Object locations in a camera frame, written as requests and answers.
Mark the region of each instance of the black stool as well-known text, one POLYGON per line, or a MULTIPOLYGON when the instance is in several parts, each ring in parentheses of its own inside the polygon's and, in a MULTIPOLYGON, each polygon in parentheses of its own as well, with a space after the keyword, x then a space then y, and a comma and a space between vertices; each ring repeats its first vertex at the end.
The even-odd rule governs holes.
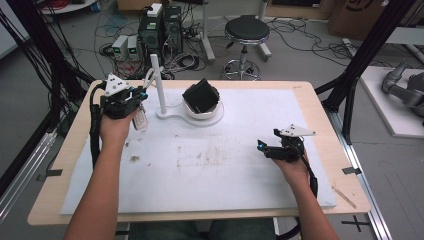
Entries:
POLYGON ((225 35, 233 43, 243 44, 243 50, 239 60, 231 60, 224 66, 221 76, 225 75, 228 79, 233 79, 232 75, 238 75, 240 80, 243 80, 243 76, 246 75, 251 80, 260 80, 261 73, 258 66, 246 60, 247 45, 264 43, 269 37, 269 27, 255 16, 241 16, 228 21, 225 25, 225 35))

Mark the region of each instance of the dark green pants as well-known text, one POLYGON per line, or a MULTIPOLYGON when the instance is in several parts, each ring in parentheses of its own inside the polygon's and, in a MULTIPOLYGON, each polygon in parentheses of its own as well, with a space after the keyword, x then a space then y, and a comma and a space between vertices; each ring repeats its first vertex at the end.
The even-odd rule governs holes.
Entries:
MULTIPOLYGON (((209 240, 275 240, 272 218, 214 220, 209 240)), ((129 240, 205 240, 191 221, 131 223, 129 240)))

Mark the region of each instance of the hand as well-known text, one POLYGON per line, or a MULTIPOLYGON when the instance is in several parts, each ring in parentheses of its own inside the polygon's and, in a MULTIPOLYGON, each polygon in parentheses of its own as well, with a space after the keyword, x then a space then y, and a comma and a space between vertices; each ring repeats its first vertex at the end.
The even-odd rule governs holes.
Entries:
POLYGON ((104 146, 119 146, 121 148, 123 147, 125 139, 128 137, 130 122, 134 118, 137 111, 139 110, 134 111, 123 119, 111 119, 106 115, 102 116, 102 122, 100 125, 100 137, 102 138, 102 148, 104 146))
MULTIPOLYGON (((306 150, 305 158, 306 161, 309 161, 308 155, 306 154, 306 150)), ((281 169, 284 178, 292 188, 299 186, 309 186, 308 170, 306 169, 306 166, 301 159, 298 159, 291 163, 276 159, 273 159, 273 161, 281 169)))

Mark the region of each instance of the floor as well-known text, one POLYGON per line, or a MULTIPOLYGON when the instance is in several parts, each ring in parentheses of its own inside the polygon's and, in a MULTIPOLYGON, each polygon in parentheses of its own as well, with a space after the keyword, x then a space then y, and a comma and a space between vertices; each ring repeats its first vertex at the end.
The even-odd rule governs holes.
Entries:
MULTIPOLYGON (((136 14, 119 13, 113 3, 103 8, 100 13, 85 9, 60 16, 63 31, 74 48, 78 61, 97 79, 104 79, 105 75, 112 71, 112 66, 106 58, 100 55, 96 58, 93 51, 98 51, 101 45, 114 41, 113 37, 107 37, 116 34, 117 29, 111 26, 125 25, 125 28, 120 28, 120 34, 131 34, 137 29, 137 20, 136 14)), ((285 32, 281 35, 272 32, 267 41, 267 46, 273 54, 269 61, 264 62, 258 50, 249 48, 248 58, 259 65, 263 80, 309 81, 314 87, 318 87, 343 72, 345 65, 350 61, 348 58, 337 58, 332 51, 316 52, 331 59, 328 60, 311 51, 300 51, 299 49, 310 50, 317 38, 311 38, 311 35, 301 31, 290 32, 294 25, 299 27, 306 24, 305 31, 320 38, 319 46, 340 44, 341 38, 328 35, 325 22, 284 21, 277 25, 285 32)), ((216 18, 210 21, 209 26, 211 30, 216 27, 210 34, 216 61, 205 65, 205 69, 201 71, 176 73, 176 79, 219 79, 222 66, 230 59, 238 58, 240 46, 225 48, 229 41, 222 37, 223 23, 224 18, 216 18)), ((359 41, 353 41, 353 45, 357 47, 360 44, 359 41)), ((195 47, 200 56, 204 57, 200 46, 195 47)), ((395 66, 402 59, 407 59, 414 68, 423 68, 423 65, 402 49, 402 46, 391 44, 380 50, 372 65, 395 66)), ((19 152, 19 146, 25 143, 44 118, 48 101, 46 90, 18 50, 0 61, 0 86, 0 130, 5 133, 3 136, 7 136, 0 141, 0 173, 3 173, 19 152)), ((326 95, 322 94, 320 98, 325 99, 326 95)), ((343 105, 340 113, 343 116, 343 105)), ((392 239, 422 238, 424 206, 421 202, 424 190, 421 182, 424 178, 424 139, 392 137, 361 84, 357 86, 351 134, 362 171, 368 179, 392 239)), ((1 223, 1 239, 58 239, 63 236, 66 226, 35 227, 26 221, 43 185, 36 177, 45 172, 60 149, 62 141, 63 137, 58 137, 34 177, 1 223)), ((329 219, 341 239, 376 238, 366 215, 338 215, 329 216, 329 219)), ((206 228, 208 222, 199 222, 199 225, 206 228)), ((281 232, 285 232, 292 225, 291 219, 279 219, 281 232)))

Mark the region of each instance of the person's left arm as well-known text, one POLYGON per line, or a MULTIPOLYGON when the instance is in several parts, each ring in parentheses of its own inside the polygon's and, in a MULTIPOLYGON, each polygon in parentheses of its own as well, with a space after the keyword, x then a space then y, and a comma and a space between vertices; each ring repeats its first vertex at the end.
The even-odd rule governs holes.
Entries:
POLYGON ((134 114, 119 120, 102 117, 102 149, 64 239, 114 239, 118 216, 119 167, 133 117, 134 114))

